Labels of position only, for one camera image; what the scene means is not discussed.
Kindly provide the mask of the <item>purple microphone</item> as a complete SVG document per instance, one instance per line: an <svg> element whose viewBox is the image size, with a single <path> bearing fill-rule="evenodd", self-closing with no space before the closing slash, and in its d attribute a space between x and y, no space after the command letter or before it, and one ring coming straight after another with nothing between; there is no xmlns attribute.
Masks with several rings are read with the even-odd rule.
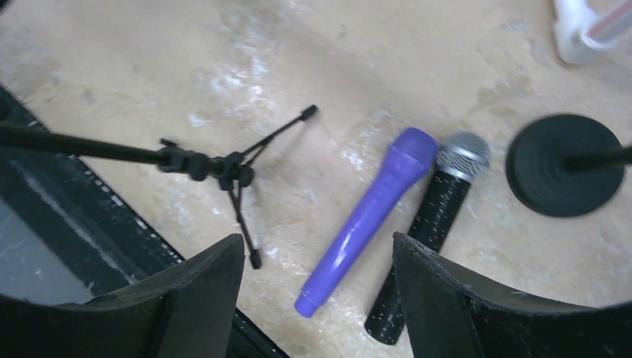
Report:
<svg viewBox="0 0 632 358"><path fill-rule="evenodd" d="M388 146L369 188L303 284L294 302L301 316L312 317L329 299L399 199L429 171L437 150L435 138L413 127Z"/></svg>

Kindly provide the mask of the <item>black speckled condenser microphone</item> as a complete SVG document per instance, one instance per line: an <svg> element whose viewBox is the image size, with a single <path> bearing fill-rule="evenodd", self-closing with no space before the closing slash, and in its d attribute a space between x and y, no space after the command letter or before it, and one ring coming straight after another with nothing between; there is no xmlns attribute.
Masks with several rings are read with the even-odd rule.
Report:
<svg viewBox="0 0 632 358"><path fill-rule="evenodd" d="M490 165L491 149L471 132L451 135L439 148L436 168L408 229L408 236L433 251L440 251L458 216L472 182ZM368 313L364 329L385 345L395 345L405 326L394 268Z"/></svg>

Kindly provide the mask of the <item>black round-base microphone stand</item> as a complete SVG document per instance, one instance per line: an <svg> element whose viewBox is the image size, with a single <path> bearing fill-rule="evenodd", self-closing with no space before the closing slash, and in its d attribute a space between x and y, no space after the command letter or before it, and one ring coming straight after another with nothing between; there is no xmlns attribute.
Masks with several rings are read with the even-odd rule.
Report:
<svg viewBox="0 0 632 358"><path fill-rule="evenodd" d="M630 164L631 147L608 127L561 113L521 129L507 151L505 174L513 194L530 210L572 218L610 201Z"/></svg>

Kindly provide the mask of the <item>black tripod stand with shockmount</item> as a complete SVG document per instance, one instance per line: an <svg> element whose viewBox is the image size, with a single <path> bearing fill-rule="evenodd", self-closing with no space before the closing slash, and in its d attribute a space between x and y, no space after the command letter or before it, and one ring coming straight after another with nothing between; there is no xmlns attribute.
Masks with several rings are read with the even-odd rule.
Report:
<svg viewBox="0 0 632 358"><path fill-rule="evenodd" d="M52 153L151 164L157 166L161 172L185 174L198 182L212 177L218 181L221 190L228 193L236 214L236 221L241 228L249 251L250 264L253 269L260 269L262 267L261 254L253 244L241 212L242 190L252 184L255 178L252 164L268 145L278 135L298 122L309 120L317 112L318 107L311 105L303 110L297 118L245 151L235 151L226 157L209 157L198 151L186 150L167 139L161 140L163 145L161 149L151 151L111 142L35 131L10 123L1 124L1 144Z"/></svg>

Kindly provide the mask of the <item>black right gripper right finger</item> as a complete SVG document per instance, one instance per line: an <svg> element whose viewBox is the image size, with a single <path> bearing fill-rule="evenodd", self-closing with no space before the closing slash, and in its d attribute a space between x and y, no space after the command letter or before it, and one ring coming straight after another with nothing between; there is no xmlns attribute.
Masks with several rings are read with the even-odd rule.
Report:
<svg viewBox="0 0 632 358"><path fill-rule="evenodd" d="M396 285L415 357L629 357L631 304L556 301L394 234Z"/></svg>

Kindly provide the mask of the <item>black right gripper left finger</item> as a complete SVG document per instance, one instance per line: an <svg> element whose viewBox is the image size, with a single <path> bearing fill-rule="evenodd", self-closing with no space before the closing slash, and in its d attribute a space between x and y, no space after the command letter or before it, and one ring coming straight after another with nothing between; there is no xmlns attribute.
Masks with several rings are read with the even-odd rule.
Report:
<svg viewBox="0 0 632 358"><path fill-rule="evenodd" d="M1 297L3 357L224 357L244 270L231 234L85 304Z"/></svg>

